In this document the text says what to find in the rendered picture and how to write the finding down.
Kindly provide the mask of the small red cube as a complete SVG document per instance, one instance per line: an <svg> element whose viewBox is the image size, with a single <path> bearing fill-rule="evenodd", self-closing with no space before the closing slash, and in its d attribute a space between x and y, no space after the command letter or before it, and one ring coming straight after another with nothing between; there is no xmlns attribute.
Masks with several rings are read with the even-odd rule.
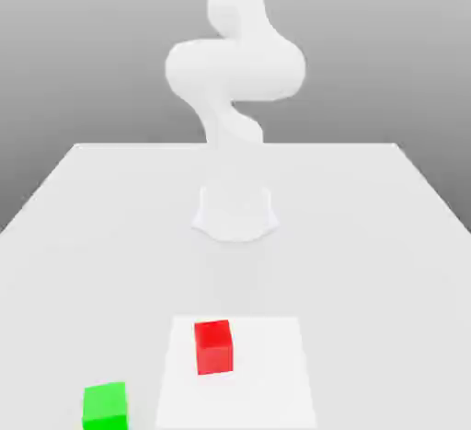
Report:
<svg viewBox="0 0 471 430"><path fill-rule="evenodd" d="M199 375L234 370L234 346L229 320L196 322L194 337Z"/></svg>

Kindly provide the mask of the small green cube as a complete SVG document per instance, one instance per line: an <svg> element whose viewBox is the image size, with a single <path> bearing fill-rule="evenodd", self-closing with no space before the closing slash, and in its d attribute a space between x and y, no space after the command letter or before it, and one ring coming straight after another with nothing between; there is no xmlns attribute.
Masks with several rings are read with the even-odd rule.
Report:
<svg viewBox="0 0 471 430"><path fill-rule="evenodd" d="M86 387L83 396L83 430L129 430L124 382Z"/></svg>

